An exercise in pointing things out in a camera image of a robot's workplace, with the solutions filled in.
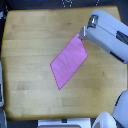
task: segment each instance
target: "wood grain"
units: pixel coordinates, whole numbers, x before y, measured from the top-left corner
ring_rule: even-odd
[[[126,65],[85,41],[88,57],[59,91],[51,61],[96,8],[10,11],[2,42],[7,119],[96,117],[127,89]],[[120,19],[116,7],[99,7]]]

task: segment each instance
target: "pink towel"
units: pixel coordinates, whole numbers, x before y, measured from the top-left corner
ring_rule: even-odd
[[[60,90],[87,57],[87,52],[78,33],[51,62],[58,89]]]

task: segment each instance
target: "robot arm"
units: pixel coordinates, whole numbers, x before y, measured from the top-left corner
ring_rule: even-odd
[[[128,27],[110,14],[94,10],[78,37],[96,43],[117,60],[128,63]]]

